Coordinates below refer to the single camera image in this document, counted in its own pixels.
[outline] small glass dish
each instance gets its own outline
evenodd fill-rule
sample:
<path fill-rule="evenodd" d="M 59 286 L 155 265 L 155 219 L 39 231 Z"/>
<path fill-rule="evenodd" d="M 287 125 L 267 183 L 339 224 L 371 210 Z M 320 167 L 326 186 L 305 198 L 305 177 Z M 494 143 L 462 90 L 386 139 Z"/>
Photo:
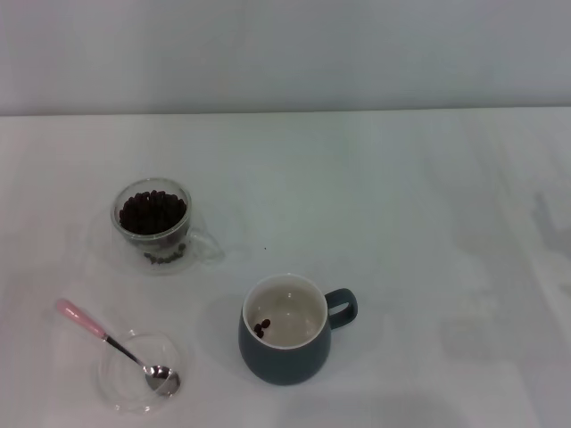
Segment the small glass dish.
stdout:
<path fill-rule="evenodd" d="M 120 224 L 120 211 L 125 202 L 137 193 L 163 191 L 175 194 L 186 204 L 179 222 L 155 235 L 129 232 Z M 147 273 L 169 273 L 189 266 L 194 260 L 215 262 L 224 257 L 222 249 L 206 231 L 192 224 L 192 200 L 184 186 L 167 178 L 147 178 L 123 189 L 111 208 L 111 221 L 122 239 L 114 239 L 123 259 L 137 270 Z"/>
<path fill-rule="evenodd" d="M 184 387 L 185 358 L 166 334 L 135 334 L 131 331 L 120 337 L 119 342 L 145 364 L 166 366 L 177 372 L 180 388 Z M 146 414 L 180 394 L 179 389 L 170 398 L 158 393 L 160 391 L 153 391 L 146 382 L 143 369 L 111 346 L 106 346 L 103 351 L 97 369 L 97 383 L 105 401 L 121 412 Z"/>

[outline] white table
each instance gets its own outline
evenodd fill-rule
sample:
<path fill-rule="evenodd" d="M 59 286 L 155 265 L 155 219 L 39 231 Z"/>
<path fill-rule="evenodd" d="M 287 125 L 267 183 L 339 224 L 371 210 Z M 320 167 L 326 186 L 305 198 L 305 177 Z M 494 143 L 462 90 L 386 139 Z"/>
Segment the white table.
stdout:
<path fill-rule="evenodd" d="M 570 141 L 561 108 L 0 119 L 0 424 L 568 428 Z M 112 197 L 150 176 L 188 186 L 224 262 L 153 277 L 112 256 Z M 293 387 L 236 337 L 246 291 L 284 272 L 360 304 Z M 168 332 L 192 359 L 179 395 L 107 407 L 106 345 L 61 296 Z"/>

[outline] dark gray mug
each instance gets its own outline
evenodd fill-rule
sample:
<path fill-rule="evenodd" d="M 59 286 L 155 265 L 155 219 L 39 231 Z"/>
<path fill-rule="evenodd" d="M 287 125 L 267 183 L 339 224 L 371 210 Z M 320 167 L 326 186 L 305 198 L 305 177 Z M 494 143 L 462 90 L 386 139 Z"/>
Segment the dark gray mug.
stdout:
<path fill-rule="evenodd" d="M 334 315 L 332 308 L 347 304 Z M 342 288 L 325 296 L 309 279 L 286 274 L 260 281 L 244 299 L 238 342 L 246 365 L 268 383 L 303 382 L 323 366 L 331 330 L 357 316 L 354 294 Z M 261 328 L 264 320 L 269 326 Z"/>

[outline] metal spoon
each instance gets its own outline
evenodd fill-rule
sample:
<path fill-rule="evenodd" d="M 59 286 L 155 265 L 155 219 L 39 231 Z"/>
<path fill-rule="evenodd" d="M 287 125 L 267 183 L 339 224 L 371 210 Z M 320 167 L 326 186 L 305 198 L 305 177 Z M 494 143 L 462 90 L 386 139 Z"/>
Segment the metal spoon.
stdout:
<path fill-rule="evenodd" d="M 90 333 L 94 334 L 99 339 L 109 343 L 113 348 L 119 350 L 127 357 L 135 361 L 137 364 L 139 364 L 145 372 L 146 382 L 153 391 L 156 391 L 157 394 L 170 397 L 178 391 L 178 388 L 180 387 L 180 377 L 178 376 L 177 372 L 165 366 L 146 365 L 139 358 L 135 357 L 131 352 L 126 350 L 109 334 L 107 334 L 105 330 L 96 323 L 96 321 L 94 321 L 90 316 L 88 316 L 84 311 L 79 309 L 69 300 L 59 299 L 55 307 L 57 307 L 57 310 L 62 315 L 69 318 L 74 323 L 81 325 Z"/>

